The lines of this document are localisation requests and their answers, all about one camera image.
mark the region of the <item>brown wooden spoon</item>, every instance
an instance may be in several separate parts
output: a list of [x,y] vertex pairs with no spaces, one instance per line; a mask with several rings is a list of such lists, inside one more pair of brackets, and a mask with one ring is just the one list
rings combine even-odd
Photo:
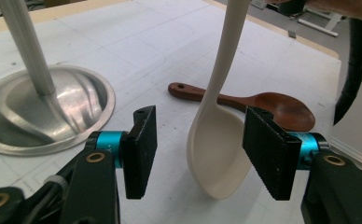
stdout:
[[[200,102],[205,90],[188,84],[174,82],[168,87],[169,93],[179,99]],[[234,97],[219,94],[217,102],[245,112],[248,105],[273,113],[273,120],[286,131],[308,132],[315,124],[310,109],[300,100],[278,92],[263,92],[249,97]]]

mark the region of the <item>wooden spoon handle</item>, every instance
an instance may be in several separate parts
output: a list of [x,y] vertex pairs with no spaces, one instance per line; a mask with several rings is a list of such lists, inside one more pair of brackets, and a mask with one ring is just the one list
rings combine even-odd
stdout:
[[[200,102],[204,96],[205,90],[194,87],[188,84],[174,82],[168,87],[169,93],[179,99]],[[228,95],[219,94],[217,103],[220,105],[227,105],[245,112],[246,104],[241,97],[233,97]]]

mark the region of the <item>metal bowl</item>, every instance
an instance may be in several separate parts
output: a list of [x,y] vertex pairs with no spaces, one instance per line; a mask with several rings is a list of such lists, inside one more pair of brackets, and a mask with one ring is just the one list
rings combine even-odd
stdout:
[[0,153],[49,154],[86,140],[111,117],[115,94],[87,69],[49,67],[56,92],[40,96],[26,70],[0,80]]

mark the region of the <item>black hose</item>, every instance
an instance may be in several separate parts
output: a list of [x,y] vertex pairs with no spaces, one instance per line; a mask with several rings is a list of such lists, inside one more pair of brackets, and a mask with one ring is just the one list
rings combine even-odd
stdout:
[[337,124],[358,93],[362,82],[362,21],[350,19],[350,54],[346,82],[336,103],[334,125]]

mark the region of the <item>tabletop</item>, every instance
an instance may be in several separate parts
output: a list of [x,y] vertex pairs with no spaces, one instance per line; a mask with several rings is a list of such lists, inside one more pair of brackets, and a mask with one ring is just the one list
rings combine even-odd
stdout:
[[[157,107],[158,149],[141,201],[125,198],[123,173],[117,170],[122,223],[303,223],[299,207],[306,171],[297,171],[287,202],[271,198],[254,168],[233,195],[220,201],[206,196],[189,172],[187,136],[199,103],[173,98],[167,86],[207,86],[224,8],[201,0],[114,2],[41,21],[35,30],[48,64],[84,67],[112,85],[116,107],[103,130],[128,131],[133,111]],[[10,33],[0,31],[0,79],[22,69]],[[312,132],[329,139],[340,70],[333,55],[247,20],[222,93],[294,96],[314,113]],[[244,119],[242,112],[230,111]],[[27,158],[0,154],[0,187],[19,187],[31,196],[82,148]]]

